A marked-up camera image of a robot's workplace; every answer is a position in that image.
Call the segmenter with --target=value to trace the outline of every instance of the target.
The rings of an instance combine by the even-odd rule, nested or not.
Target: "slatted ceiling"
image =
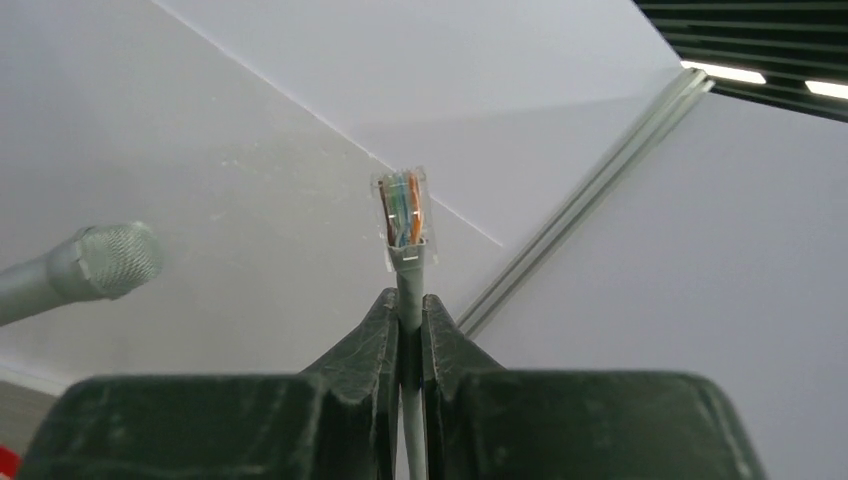
[[[848,122],[848,100],[813,94],[848,85],[848,1],[635,0],[684,60],[753,70],[766,84],[717,78],[713,92]]]

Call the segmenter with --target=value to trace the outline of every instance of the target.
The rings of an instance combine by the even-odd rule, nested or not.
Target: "fluorescent light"
[[[758,83],[760,85],[766,83],[765,77],[757,72],[750,70],[742,70],[739,68],[722,67],[720,65],[710,65],[708,63],[690,62],[684,60],[680,62],[685,68],[700,68],[707,72],[711,77],[727,78],[729,80],[737,80],[740,82]]]
[[[838,83],[814,82],[807,80],[804,82],[811,92],[818,95],[827,95],[828,97],[844,98],[848,100],[848,85],[840,85]]]

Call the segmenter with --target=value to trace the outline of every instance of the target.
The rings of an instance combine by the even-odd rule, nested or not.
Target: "white panel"
[[[0,265],[135,219],[168,252],[127,298],[0,329],[3,367],[296,370],[392,285],[368,199],[385,167],[153,3],[0,2],[0,45]],[[500,249],[434,216],[428,289],[456,311]]]
[[[514,251],[681,67],[629,0],[157,0]]]
[[[844,478],[846,152],[846,124],[707,96],[478,343],[511,367],[705,374],[772,478]]]

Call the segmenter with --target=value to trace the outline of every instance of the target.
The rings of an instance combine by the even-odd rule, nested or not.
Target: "microphone head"
[[[106,298],[120,298],[162,271],[159,241],[141,222],[90,227],[76,243],[91,286]]]

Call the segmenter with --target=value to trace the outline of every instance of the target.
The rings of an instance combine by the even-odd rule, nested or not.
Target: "microphone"
[[[159,275],[162,263],[156,236],[141,222],[83,228],[0,272],[0,327],[69,303],[123,297]]]

